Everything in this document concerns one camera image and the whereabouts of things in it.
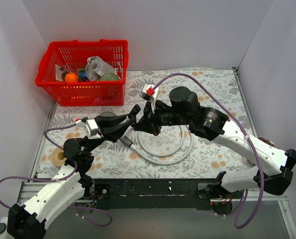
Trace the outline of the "black pipe fitting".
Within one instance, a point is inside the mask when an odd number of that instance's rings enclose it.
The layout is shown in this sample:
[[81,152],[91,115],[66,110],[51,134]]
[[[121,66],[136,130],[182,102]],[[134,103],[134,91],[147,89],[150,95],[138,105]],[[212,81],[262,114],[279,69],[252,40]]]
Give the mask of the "black pipe fitting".
[[130,120],[130,125],[134,127],[137,124],[137,114],[141,111],[141,108],[138,104],[136,104],[130,113],[128,114],[128,118]]

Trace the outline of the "grey shower head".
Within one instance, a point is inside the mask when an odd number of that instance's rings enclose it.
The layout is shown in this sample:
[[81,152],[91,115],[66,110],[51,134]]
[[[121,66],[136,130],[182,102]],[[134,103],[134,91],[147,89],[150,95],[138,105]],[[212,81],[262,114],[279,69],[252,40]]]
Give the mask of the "grey shower head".
[[[112,113],[112,112],[104,112],[102,114],[100,114],[99,116],[116,116],[116,114]],[[127,117],[126,120],[124,120],[123,122],[121,123],[124,123],[126,121],[130,121],[129,118]],[[104,139],[100,139],[98,140],[98,142],[96,143],[96,147],[102,145],[106,140]]]

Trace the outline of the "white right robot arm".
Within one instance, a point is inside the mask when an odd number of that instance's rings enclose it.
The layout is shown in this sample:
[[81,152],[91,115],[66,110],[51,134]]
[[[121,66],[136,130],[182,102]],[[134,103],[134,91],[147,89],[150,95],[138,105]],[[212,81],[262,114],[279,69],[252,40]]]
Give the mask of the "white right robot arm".
[[201,106],[196,93],[186,87],[170,91],[170,106],[156,98],[157,91],[151,85],[143,87],[140,97],[147,103],[142,118],[134,126],[135,131],[158,135],[162,126],[187,125],[195,136],[223,145],[260,164],[243,171],[220,172],[213,184],[200,190],[203,197],[225,198],[236,191],[259,188],[280,196],[290,186],[296,164],[295,150],[277,149],[253,135],[244,135],[226,114]]

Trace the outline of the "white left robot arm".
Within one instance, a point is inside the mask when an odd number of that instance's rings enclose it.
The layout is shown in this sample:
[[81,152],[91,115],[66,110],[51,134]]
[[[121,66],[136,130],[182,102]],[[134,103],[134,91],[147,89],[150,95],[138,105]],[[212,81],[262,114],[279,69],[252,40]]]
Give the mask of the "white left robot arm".
[[66,140],[66,160],[58,173],[32,198],[9,209],[6,238],[42,239],[52,222],[74,201],[91,198],[94,182],[87,172],[94,160],[92,151],[105,141],[117,142],[135,124],[135,113],[76,120],[74,125],[83,127],[86,136]]

